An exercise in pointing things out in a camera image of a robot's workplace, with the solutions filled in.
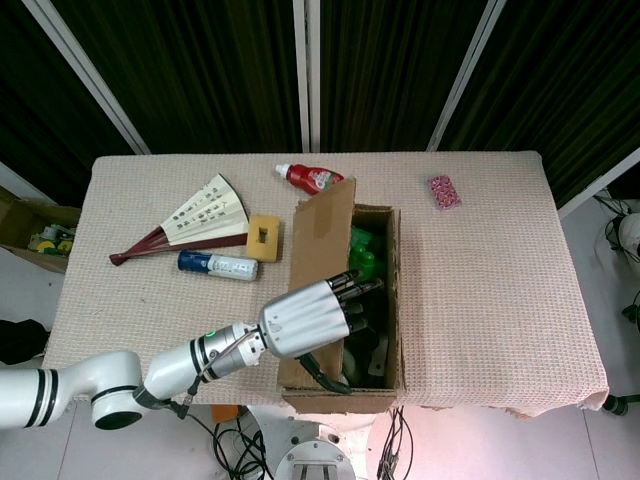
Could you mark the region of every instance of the red bottle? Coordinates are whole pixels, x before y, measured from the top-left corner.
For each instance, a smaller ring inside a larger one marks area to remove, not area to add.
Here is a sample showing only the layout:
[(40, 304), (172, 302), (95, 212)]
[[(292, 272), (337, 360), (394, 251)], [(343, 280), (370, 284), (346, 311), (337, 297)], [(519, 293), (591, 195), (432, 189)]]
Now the red bottle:
[(288, 163), (276, 165), (276, 172), (282, 178), (289, 180), (291, 185), (301, 188), (310, 195), (324, 192), (334, 183), (344, 180), (342, 175), (326, 168), (305, 167)]

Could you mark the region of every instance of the floor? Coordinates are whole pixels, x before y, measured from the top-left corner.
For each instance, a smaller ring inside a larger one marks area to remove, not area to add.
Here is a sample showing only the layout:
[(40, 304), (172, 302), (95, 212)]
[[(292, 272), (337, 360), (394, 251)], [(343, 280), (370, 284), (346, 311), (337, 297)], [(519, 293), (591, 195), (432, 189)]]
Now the floor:
[[(618, 395), (640, 393), (640, 336), (618, 312), (640, 288), (608, 250), (601, 231), (608, 217), (587, 202), (563, 221), (596, 340)], [(53, 322), (62, 276), (49, 274), (0, 250), (0, 318)], [(211, 424), (209, 409), (193, 412)], [(565, 407), (532, 420), (498, 410), (407, 408), (415, 437), (410, 479), (580, 479), (640, 477), (640, 405), (625, 417)], [(369, 437), (369, 471), (389, 420), (380, 415)], [(403, 449), (397, 478), (404, 476)], [(193, 421), (152, 412), (125, 430), (90, 424), (87, 403), (69, 406), (42, 429), (0, 431), (0, 479), (134, 478), (222, 480), (208, 434)]]

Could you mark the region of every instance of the robotic arm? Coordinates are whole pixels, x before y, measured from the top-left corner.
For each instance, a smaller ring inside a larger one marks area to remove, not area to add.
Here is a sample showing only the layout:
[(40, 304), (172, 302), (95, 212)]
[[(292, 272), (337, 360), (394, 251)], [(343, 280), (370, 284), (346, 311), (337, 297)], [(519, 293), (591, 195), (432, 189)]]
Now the robotic arm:
[[(265, 350), (299, 359), (324, 388), (348, 394), (349, 387), (328, 378), (310, 352), (366, 326), (350, 315), (358, 311), (352, 302), (382, 282), (357, 284), (358, 276), (349, 271), (295, 290), (267, 303), (257, 324), (236, 323), (161, 353), (144, 382), (140, 360), (129, 351), (96, 355), (63, 370), (0, 370), (0, 429), (44, 426), (78, 394), (91, 398), (93, 423), (105, 430), (160, 408), (184, 418), (200, 383), (257, 365)], [(171, 400), (184, 392), (182, 405)]]

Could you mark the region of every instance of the cardboard box on floor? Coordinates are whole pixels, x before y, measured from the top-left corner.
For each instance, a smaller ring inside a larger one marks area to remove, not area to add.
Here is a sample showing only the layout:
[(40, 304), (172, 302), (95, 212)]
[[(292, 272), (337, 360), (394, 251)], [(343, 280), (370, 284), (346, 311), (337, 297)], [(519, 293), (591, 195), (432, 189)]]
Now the cardboard box on floor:
[(80, 219), (79, 208), (43, 205), (29, 200), (13, 200), (0, 208), (0, 247), (39, 267), (56, 273), (67, 270), (67, 257), (45, 255), (27, 250), (31, 235), (57, 223), (75, 227)]
[[(282, 397), (300, 413), (378, 413), (391, 406), (404, 389), (398, 325), (400, 212), (392, 207), (355, 204), (356, 181), (347, 179), (296, 208), (289, 290), (330, 278), (348, 269), (352, 224), (386, 234), (389, 296), (389, 350), (385, 388), (354, 389), (351, 395), (327, 392), (294, 359), (280, 361), (278, 383)], [(334, 380), (342, 373), (343, 341), (313, 352), (320, 367)]]

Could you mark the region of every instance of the dark green curtain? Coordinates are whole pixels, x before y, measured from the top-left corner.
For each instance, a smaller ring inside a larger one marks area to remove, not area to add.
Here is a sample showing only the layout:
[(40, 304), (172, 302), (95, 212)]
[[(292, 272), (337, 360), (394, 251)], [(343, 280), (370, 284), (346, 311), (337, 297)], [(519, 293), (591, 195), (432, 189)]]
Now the dark green curtain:
[(424, 150), (485, 4), (322, 0), (322, 151)]
[(291, 0), (54, 0), (153, 153), (299, 152)]
[(19, 0), (0, 3), (0, 162), (80, 206), (93, 161), (132, 151)]
[(440, 150), (537, 150), (562, 206), (640, 146), (639, 6), (507, 2)]

